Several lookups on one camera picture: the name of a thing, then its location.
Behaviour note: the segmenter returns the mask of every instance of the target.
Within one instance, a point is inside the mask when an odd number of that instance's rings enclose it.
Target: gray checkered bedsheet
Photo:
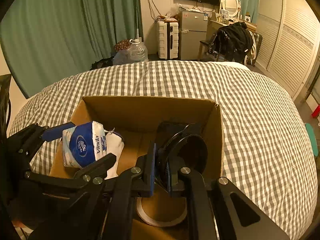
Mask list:
[[[67,122],[82,96],[210,98],[224,126],[223,174],[291,239],[308,228],[317,197],[316,167],[304,124],[289,94],[258,73],[228,63],[153,61],[113,66],[65,78],[32,98],[11,134],[27,125]],[[58,141],[44,143],[31,162],[49,174]]]

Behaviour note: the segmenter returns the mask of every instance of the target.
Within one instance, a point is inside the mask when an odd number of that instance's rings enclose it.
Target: cardboard box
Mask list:
[[[83,97],[75,109],[71,121],[80,125],[90,121],[103,124],[106,130],[113,128],[124,138],[124,149],[119,159],[117,174],[135,166],[139,156],[147,153],[150,141],[162,121],[200,123],[202,137],[208,148],[208,161],[203,176],[218,178],[223,161],[223,131],[220,106],[207,99],[164,97]],[[50,176],[72,178],[77,169],[66,168],[62,161],[60,143]],[[157,228],[134,216],[132,239],[186,239],[187,223],[170,228]]]

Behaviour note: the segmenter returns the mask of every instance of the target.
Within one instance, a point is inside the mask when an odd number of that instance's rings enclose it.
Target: black jacket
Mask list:
[[[247,25],[244,22],[220,27],[209,46],[208,53],[220,53],[228,61],[234,59],[235,62],[242,63],[253,45],[252,37],[246,29]]]

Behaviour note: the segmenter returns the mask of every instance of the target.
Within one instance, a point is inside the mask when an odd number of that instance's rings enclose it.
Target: white mirror frame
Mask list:
[[[225,10],[226,9],[226,2],[225,2],[226,0],[222,0],[222,8]],[[237,2],[237,9],[236,9],[236,11],[234,12],[234,13],[230,13],[229,12],[229,17],[235,17],[236,15],[237,15],[237,13],[238,13],[238,8],[239,8],[239,1],[238,0],[236,0],[236,2]]]

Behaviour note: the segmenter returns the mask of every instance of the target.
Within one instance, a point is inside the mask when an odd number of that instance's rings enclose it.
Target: wardrobe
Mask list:
[[[256,67],[294,100],[319,49],[320,24],[305,0],[260,0],[257,33],[263,37]]]

